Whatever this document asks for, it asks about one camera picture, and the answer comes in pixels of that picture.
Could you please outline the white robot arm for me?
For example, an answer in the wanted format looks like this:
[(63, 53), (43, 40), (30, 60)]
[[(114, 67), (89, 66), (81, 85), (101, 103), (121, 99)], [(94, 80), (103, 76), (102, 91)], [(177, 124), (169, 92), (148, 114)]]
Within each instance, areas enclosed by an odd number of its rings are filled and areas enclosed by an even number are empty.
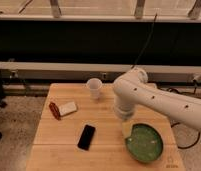
[(140, 104), (201, 132), (201, 99), (159, 90), (147, 82), (147, 73), (141, 68), (114, 80), (114, 111), (121, 120), (129, 120)]

